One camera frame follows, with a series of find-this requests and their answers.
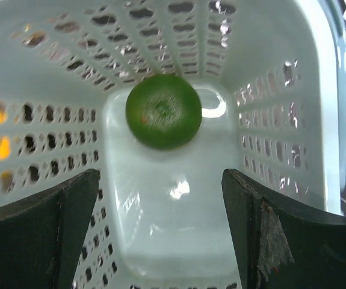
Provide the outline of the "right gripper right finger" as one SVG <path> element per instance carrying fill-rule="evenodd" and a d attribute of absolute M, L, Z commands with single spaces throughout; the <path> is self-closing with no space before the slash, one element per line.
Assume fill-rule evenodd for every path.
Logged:
<path fill-rule="evenodd" d="M 346 288 L 346 217 L 235 169 L 221 186 L 243 288 Z"/>

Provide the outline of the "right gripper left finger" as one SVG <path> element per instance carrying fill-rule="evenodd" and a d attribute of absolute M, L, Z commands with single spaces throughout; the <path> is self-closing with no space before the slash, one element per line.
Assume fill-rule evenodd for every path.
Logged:
<path fill-rule="evenodd" d="M 0 288 L 71 288 L 98 191 L 88 169 L 0 207 Z"/>

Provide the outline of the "dark green round fruit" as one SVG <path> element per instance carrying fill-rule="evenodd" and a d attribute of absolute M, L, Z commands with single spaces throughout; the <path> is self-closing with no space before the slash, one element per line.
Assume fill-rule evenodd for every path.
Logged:
<path fill-rule="evenodd" d="M 140 143 L 157 150 L 171 150 L 196 136 L 202 122 L 202 104 L 186 80 L 173 74 L 157 74 L 130 91 L 125 116 Z"/>

